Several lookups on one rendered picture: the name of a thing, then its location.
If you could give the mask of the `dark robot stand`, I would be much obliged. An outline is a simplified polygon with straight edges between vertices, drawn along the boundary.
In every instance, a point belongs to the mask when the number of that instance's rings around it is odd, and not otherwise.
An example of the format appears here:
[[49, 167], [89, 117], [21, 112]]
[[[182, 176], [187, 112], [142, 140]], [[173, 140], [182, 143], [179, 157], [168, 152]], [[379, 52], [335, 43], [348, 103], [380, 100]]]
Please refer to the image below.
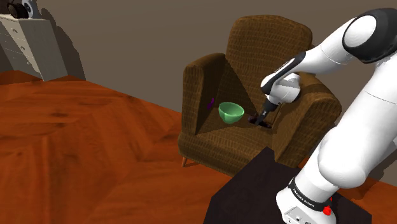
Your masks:
[[277, 163], [274, 151], [264, 148], [212, 196], [203, 224], [320, 224], [296, 207], [282, 219], [276, 194], [299, 171]]

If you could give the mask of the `dark purple eggplant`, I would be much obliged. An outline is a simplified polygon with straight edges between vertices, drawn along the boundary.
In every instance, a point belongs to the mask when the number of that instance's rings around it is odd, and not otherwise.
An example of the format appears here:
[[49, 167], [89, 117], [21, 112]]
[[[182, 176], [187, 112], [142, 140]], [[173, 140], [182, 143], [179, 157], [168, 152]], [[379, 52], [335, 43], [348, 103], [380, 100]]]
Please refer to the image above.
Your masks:
[[262, 127], [268, 128], [268, 129], [270, 129], [272, 127], [270, 124], [266, 123], [264, 120], [259, 120], [259, 118], [260, 118], [259, 115], [255, 114], [253, 116], [249, 116], [249, 118], [247, 120], [249, 123], [252, 123], [256, 126], [262, 126]]

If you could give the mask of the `green bowl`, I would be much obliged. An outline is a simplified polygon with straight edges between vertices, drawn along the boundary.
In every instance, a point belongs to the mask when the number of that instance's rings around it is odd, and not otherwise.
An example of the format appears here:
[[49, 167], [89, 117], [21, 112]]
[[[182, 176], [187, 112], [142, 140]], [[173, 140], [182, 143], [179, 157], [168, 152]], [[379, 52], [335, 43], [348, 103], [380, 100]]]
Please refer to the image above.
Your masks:
[[245, 113], [243, 107], [233, 102], [220, 103], [218, 112], [221, 119], [227, 124], [238, 122]]

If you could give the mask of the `white chest of drawers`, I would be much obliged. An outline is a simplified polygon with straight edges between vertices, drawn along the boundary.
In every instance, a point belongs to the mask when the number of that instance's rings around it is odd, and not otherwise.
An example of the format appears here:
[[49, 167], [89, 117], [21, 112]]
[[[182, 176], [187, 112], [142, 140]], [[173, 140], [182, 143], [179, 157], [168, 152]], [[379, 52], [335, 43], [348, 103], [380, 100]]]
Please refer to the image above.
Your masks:
[[44, 81], [67, 76], [51, 22], [43, 19], [36, 0], [7, 0], [0, 14], [0, 46], [16, 71]]

